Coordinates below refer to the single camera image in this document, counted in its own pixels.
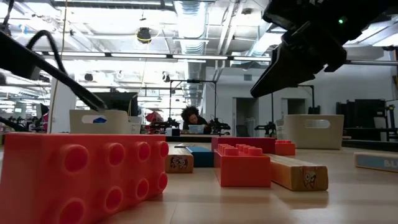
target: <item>ductwork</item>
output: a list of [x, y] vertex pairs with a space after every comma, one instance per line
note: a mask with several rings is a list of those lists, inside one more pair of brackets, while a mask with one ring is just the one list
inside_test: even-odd
[[281, 43], [281, 36], [282, 34], [265, 32], [261, 38], [255, 41], [250, 50], [246, 53], [246, 56], [261, 57], [270, 46]]
[[[199, 1], [175, 1], [175, 11], [178, 15], [178, 35], [180, 38], [202, 39], [206, 33], [206, 14], [208, 9], [207, 2]], [[183, 54], [200, 55], [205, 53], [205, 42], [182, 41], [181, 52]], [[204, 63], [188, 62], [185, 68], [185, 74], [188, 79], [204, 80], [206, 71]], [[191, 104], [199, 106], [201, 100], [198, 99], [203, 90], [203, 85], [187, 85]]]

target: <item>cartoon face sticker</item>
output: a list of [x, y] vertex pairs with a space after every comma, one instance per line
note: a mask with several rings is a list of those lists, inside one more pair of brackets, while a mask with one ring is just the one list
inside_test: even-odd
[[173, 156], [171, 158], [170, 167], [174, 169], [186, 169], [188, 167], [188, 159], [182, 156]]
[[315, 186], [315, 180], [317, 179], [316, 167], [303, 167], [303, 181], [304, 186], [311, 187]]

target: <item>red toy brick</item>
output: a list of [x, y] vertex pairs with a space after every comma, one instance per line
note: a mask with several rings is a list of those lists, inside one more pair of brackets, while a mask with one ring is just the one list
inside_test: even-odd
[[214, 151], [215, 172], [222, 187], [270, 187], [271, 160], [263, 149], [220, 144]]
[[275, 154], [274, 138], [213, 137], [211, 139], [211, 150], [216, 150], [219, 144], [229, 144], [235, 147], [238, 147], [240, 144], [244, 144], [261, 148], [262, 153]]
[[275, 154], [279, 156], [296, 155], [296, 146], [288, 140], [277, 140], [275, 142]]
[[7, 224], [93, 223], [161, 194], [165, 136], [7, 135], [0, 217]]

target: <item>dark red block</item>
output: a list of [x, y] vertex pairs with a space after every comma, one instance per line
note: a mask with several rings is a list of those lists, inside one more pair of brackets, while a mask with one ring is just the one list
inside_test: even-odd
[[219, 144], [229, 144], [236, 146], [237, 144], [246, 144], [262, 149], [262, 153], [275, 154], [275, 139], [274, 138], [239, 138], [239, 137], [213, 137], [211, 139], [211, 150], [218, 148]]
[[7, 224], [93, 223], [161, 194], [165, 136], [7, 135], [0, 217]]

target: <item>large red building block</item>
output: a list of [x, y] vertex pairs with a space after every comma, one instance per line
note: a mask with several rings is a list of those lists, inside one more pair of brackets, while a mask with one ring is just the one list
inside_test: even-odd
[[94, 223], [161, 194], [165, 136], [8, 134], [1, 223]]
[[296, 145], [288, 140], [276, 140], [275, 154], [278, 156], [295, 156]]
[[271, 186], [271, 160], [261, 148], [220, 144], [214, 151], [214, 164], [222, 187]]
[[213, 137], [211, 139], [211, 150], [217, 149], [218, 144], [229, 144], [236, 146], [237, 144], [247, 144], [262, 149], [262, 153], [275, 154], [274, 138], [240, 138], [240, 137]]

